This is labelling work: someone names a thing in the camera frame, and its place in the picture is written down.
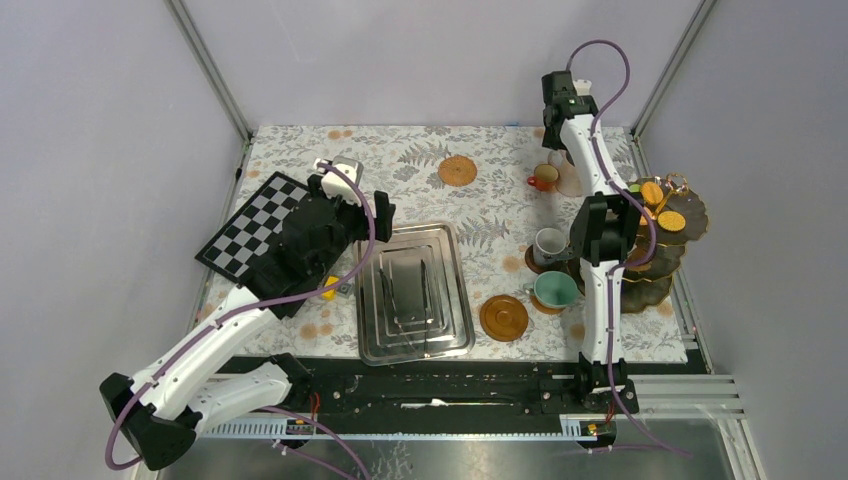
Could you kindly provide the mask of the small red cup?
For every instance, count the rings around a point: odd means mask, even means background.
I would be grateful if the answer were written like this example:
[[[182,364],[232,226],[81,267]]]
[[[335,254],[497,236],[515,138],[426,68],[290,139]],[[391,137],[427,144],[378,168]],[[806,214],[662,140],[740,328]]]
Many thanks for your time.
[[[526,183],[540,192],[550,192],[556,189],[560,174],[556,167],[550,164],[538,164],[526,180]]]

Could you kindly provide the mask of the woven rattan coaster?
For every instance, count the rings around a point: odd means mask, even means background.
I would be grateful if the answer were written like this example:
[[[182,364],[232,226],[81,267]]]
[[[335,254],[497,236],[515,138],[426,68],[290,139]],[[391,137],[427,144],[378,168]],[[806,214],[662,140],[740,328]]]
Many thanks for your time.
[[[477,176],[475,163],[466,156],[454,155],[444,159],[438,166],[438,176],[443,183],[453,187],[471,184]]]

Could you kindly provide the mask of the orange cookie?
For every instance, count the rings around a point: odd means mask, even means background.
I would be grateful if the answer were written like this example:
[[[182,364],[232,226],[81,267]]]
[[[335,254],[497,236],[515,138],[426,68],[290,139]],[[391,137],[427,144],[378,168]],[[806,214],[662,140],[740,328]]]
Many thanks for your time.
[[[664,198],[664,192],[660,185],[653,181],[646,181],[640,186],[640,194],[644,203],[648,206],[658,206]]]

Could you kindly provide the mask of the grey patterned mug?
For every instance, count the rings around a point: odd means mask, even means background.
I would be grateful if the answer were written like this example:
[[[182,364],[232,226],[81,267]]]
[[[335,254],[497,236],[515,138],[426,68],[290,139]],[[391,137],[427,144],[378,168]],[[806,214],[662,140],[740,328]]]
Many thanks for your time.
[[[532,258],[537,266],[549,267],[573,257],[574,250],[563,231],[556,228],[543,228],[536,233]]]

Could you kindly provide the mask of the brown wooden saucer coaster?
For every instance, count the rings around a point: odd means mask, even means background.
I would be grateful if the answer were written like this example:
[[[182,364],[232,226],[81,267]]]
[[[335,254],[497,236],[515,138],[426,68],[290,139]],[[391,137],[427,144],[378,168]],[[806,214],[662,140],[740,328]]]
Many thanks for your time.
[[[486,300],[480,308],[479,318],[484,332],[499,342],[521,338],[529,324],[525,306],[509,295],[496,295]]]

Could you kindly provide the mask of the dark walnut coaster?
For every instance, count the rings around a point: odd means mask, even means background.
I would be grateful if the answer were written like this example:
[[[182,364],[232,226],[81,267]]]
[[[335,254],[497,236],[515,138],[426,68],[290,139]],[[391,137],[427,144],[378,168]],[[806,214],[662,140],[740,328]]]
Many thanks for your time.
[[[565,260],[559,260],[549,265],[539,265],[534,260],[534,246],[530,245],[524,254],[524,261],[526,266],[536,274],[542,274],[549,271],[563,271],[566,266]]]

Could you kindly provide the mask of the yellow waffle cookie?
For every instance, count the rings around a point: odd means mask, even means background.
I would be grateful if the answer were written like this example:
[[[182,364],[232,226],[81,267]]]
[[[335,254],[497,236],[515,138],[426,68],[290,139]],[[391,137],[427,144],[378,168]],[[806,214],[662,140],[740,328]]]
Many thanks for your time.
[[[656,223],[658,226],[667,232],[680,232],[686,227],[686,219],[685,217],[676,211],[663,211],[659,213],[656,217]]]

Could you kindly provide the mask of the light orange wooden coaster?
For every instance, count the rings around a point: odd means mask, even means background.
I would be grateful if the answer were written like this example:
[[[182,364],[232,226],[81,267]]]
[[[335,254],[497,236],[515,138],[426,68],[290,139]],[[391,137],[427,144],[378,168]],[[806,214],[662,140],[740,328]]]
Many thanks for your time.
[[[533,305],[533,307],[537,311],[539,311],[543,314],[546,314],[546,315],[559,315],[565,310],[565,307],[551,308],[551,307],[545,306],[534,295],[530,296],[530,301],[531,301],[531,304]]]

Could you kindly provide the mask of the mint green cup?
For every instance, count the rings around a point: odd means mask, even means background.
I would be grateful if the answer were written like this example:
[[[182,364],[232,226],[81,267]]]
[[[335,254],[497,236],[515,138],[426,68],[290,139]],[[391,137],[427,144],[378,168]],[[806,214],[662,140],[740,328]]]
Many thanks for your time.
[[[549,271],[539,274],[522,289],[539,305],[551,310],[561,310],[571,305],[580,292],[574,279],[566,273]]]

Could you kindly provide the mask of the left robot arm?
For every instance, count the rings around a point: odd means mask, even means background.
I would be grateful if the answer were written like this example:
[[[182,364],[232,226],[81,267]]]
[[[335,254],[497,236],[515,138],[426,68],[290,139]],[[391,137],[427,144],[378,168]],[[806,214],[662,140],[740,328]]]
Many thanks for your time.
[[[303,303],[327,291],[324,281],[341,254],[363,241],[373,252],[391,237],[396,207],[377,191],[368,204],[323,191],[303,197],[247,263],[219,308],[166,354],[131,376],[112,373],[99,386],[113,421],[104,452],[108,468],[143,463],[161,470],[181,458],[197,437],[265,407],[304,407],[311,375],[281,354],[212,387],[207,380],[272,321],[293,317]]]

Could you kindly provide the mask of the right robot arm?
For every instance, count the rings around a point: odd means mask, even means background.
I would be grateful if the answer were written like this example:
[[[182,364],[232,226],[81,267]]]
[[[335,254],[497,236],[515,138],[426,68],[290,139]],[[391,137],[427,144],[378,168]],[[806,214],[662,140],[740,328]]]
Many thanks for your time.
[[[569,71],[560,70],[542,77],[542,92],[542,145],[567,153],[584,194],[570,227],[586,316],[573,396],[583,410],[597,412],[627,388],[618,327],[624,264],[636,240],[641,199],[625,192],[587,88]]]

